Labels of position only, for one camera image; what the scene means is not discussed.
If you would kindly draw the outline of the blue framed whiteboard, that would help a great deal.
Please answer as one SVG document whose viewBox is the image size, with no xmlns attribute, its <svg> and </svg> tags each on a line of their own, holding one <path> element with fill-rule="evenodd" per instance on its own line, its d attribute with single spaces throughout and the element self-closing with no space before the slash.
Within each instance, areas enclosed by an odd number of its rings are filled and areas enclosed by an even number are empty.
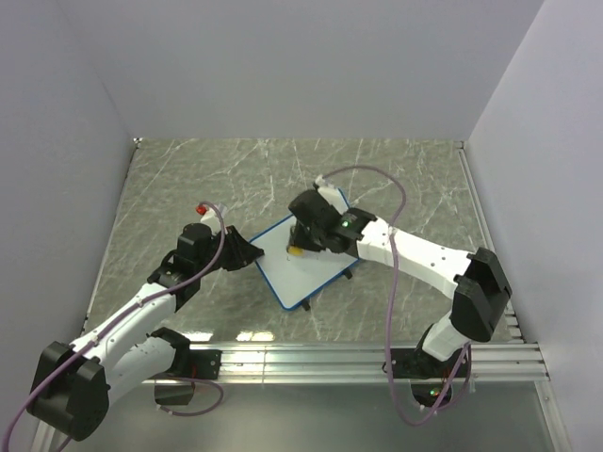
<svg viewBox="0 0 603 452">
<path fill-rule="evenodd" d="M 304 251 L 303 256 L 287 252 L 289 230 L 295 218 L 288 215 L 265 231 L 257 234 L 250 243 L 264 250 L 265 255 L 255 264 L 281 307 L 292 311 L 313 297 L 325 286 L 352 269 L 360 260 L 346 253 Z"/>
</svg>

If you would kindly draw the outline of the yellow black eraser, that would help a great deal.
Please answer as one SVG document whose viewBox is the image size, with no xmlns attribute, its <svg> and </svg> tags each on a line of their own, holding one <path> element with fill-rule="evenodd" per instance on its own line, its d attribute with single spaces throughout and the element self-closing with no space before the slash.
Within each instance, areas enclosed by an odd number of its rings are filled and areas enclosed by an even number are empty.
<svg viewBox="0 0 603 452">
<path fill-rule="evenodd" d="M 287 247 L 287 252 L 293 256 L 303 256 L 304 255 L 304 250 L 295 246 L 288 246 Z"/>
</svg>

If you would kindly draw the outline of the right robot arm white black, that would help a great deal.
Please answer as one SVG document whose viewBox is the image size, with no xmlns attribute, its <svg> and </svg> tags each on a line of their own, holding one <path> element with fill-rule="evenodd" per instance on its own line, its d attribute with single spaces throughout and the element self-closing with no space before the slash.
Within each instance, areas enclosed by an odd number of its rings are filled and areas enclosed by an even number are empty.
<svg viewBox="0 0 603 452">
<path fill-rule="evenodd" d="M 303 191 L 288 209 L 296 219 L 292 247 L 391 266 L 450 299 L 450 311 L 427 328 L 416 349 L 394 359 L 392 371 L 398 377 L 444 377 L 466 343 L 491 341 L 512 295 L 493 251 L 450 249 L 406 233 L 372 213 L 337 202 L 326 187 Z"/>
</svg>

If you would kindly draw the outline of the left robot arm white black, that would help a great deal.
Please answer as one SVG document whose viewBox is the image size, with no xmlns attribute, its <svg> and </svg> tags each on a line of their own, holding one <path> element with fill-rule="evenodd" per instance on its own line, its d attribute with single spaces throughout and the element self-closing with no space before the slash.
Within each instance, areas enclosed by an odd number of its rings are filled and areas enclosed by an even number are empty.
<svg viewBox="0 0 603 452">
<path fill-rule="evenodd" d="M 199 366 L 189 339 L 161 321 L 199 292 L 203 276 L 242 269 L 263 255 L 233 226 L 213 232 L 202 223 L 189 224 L 119 311 L 70 344 L 53 342 L 42 352 L 26 411 L 83 441 L 110 406 L 144 380 L 193 379 Z"/>
</svg>

